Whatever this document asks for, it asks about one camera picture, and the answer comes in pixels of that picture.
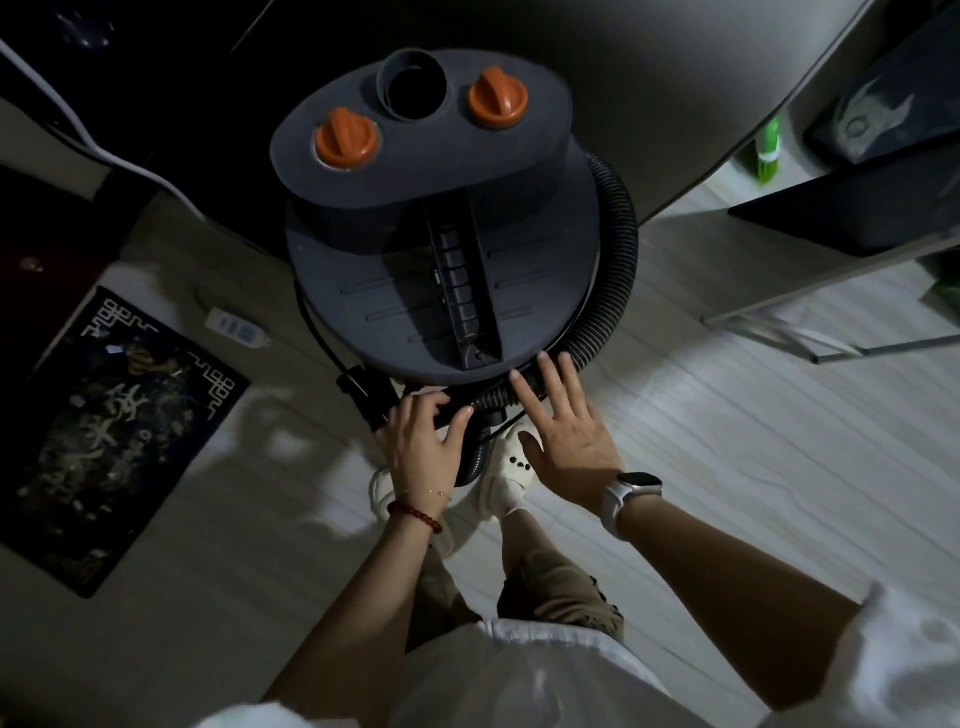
floor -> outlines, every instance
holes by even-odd
[[[585,372],[628,467],[844,594],[881,579],[960,620],[960,352],[818,368],[704,330],[704,313],[836,261],[725,206],[700,187],[641,230],[633,300]],[[887,343],[943,324],[917,303],[925,276],[903,266],[782,315]],[[183,727],[256,700],[346,584],[377,536],[367,484],[382,460],[304,330],[283,264],[160,199],[104,284],[253,385],[92,600],[0,550],[0,696],[63,725]],[[249,351],[204,330],[198,285],[274,345]],[[530,502],[682,703],[716,726],[757,723],[756,696],[637,554],[542,487]],[[469,494],[450,519],[462,543],[450,571],[492,615],[497,527],[478,522]]]

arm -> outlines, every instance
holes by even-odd
[[[405,398],[377,432],[397,498],[438,519],[450,500],[472,409],[457,413],[446,441],[433,418],[442,393]],[[430,542],[430,527],[397,513],[343,593],[272,684],[278,701],[308,720],[355,717],[386,725],[407,641],[413,595]]]
[[[561,354],[560,368],[563,377],[540,355],[553,417],[523,377],[511,374],[543,441],[541,449],[524,437],[523,449],[544,485],[598,516],[623,461],[569,354]],[[858,604],[660,497],[629,498],[617,527],[772,710],[818,694]]]

white sock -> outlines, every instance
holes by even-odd
[[[498,475],[490,486],[490,507],[493,514],[503,520],[516,510],[523,508],[523,487],[509,477]]]

floor mat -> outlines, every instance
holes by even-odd
[[[0,542],[92,596],[248,385],[98,287],[14,397]]]

white watch strap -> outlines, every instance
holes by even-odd
[[[661,496],[662,494],[662,485],[628,485],[620,480],[615,480],[604,488],[600,521],[614,538],[626,541],[616,527],[616,519],[620,515],[627,498],[632,496]]]

